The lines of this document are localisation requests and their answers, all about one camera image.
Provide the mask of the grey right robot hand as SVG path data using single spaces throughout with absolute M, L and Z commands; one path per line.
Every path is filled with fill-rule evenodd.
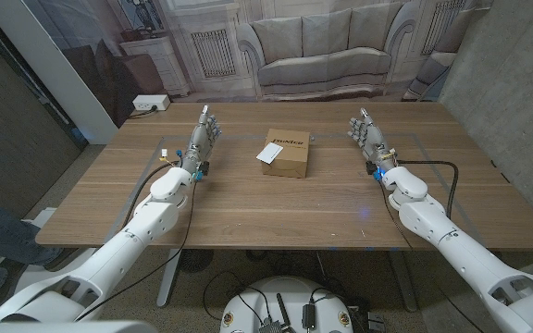
M 350 130 L 347 134 L 361 149 L 366 159 L 367 173 L 384 175 L 397 167 L 395 151 L 390 148 L 381 130 L 364 107 L 360 109 L 360 114 L 360 118 L 352 117 L 349 120 Z

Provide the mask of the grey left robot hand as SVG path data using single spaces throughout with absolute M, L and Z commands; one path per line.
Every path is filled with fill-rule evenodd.
M 193 174 L 204 162 L 207 162 L 214 143 L 221 134 L 214 115 L 209 114 L 209 106 L 204 105 L 197 125 L 193 128 L 188 148 L 182 157 L 181 168 Z

